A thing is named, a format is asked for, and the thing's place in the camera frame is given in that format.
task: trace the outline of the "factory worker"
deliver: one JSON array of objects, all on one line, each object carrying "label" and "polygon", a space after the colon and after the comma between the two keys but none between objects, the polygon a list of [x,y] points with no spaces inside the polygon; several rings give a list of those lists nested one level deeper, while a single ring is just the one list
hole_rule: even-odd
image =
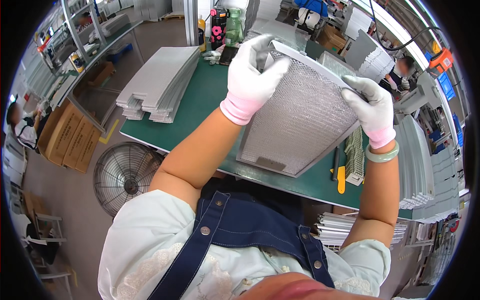
[{"label": "factory worker", "polygon": [[220,107],[165,158],[150,192],[125,203],[116,215],[98,271],[103,299],[360,300],[379,295],[390,270],[399,178],[391,95],[374,81],[343,78],[369,100],[342,91],[370,138],[370,160],[360,212],[338,253],[300,223],[300,201],[288,199],[294,195],[245,180],[211,178],[242,126],[288,70],[289,59],[263,73],[257,70],[272,39],[259,36],[240,47]]},{"label": "factory worker", "polygon": [[389,74],[385,75],[385,79],[390,84],[392,90],[408,91],[410,89],[410,83],[408,83],[408,75],[413,69],[413,63],[415,60],[411,56],[405,56],[401,59],[394,59],[395,66]]},{"label": "factory worker", "polygon": [[42,116],[42,107],[38,107],[31,113],[23,112],[18,103],[13,102],[7,110],[7,124],[17,141],[30,149],[38,152],[36,143],[47,123],[48,114]]}]

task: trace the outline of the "green table top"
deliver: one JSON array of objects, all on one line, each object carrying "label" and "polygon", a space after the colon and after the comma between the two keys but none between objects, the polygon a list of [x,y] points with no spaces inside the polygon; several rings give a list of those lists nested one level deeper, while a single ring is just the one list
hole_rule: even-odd
[{"label": "green table top", "polygon": [[[145,113],[141,121],[126,120],[120,132],[155,148],[171,151],[192,133],[225,98],[227,69],[228,67],[221,65],[210,66],[207,61],[200,59],[172,124],[150,121],[148,119],[150,114]],[[236,161],[242,136],[243,130],[218,168],[220,171],[306,198],[359,208],[362,185],[357,187],[346,183],[345,192],[339,194],[337,183],[331,180],[330,169],[333,168],[334,151],[298,178],[292,178]],[[366,147],[368,139],[364,137],[363,140],[364,147]],[[344,166],[346,162],[344,147],[345,143],[343,142],[340,145],[340,166]],[[402,218],[410,219],[411,214],[411,210],[399,211],[399,217]]]}]

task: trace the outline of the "pink glove cuff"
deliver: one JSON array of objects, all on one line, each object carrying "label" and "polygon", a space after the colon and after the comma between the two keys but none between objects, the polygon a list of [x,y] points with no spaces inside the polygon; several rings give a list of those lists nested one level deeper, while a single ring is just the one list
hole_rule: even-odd
[{"label": "pink glove cuff", "polygon": [[253,114],[262,107],[263,103],[253,99],[243,99],[228,92],[225,100],[220,102],[220,110],[237,125],[243,126],[250,122]]},{"label": "pink glove cuff", "polygon": [[370,138],[370,147],[378,149],[385,146],[391,140],[395,139],[396,132],[392,125],[384,127],[377,131],[365,131],[365,134]]}]

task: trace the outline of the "woman's left hand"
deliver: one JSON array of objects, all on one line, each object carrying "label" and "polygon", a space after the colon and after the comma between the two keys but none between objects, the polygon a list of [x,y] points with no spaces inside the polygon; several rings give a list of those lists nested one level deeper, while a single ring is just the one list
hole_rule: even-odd
[{"label": "woman's left hand", "polygon": [[237,125],[246,125],[273,95],[288,71],[290,59],[277,60],[263,73],[257,66],[265,64],[268,45],[273,36],[259,36],[243,43],[228,68],[228,94],[220,103],[223,114]]}]

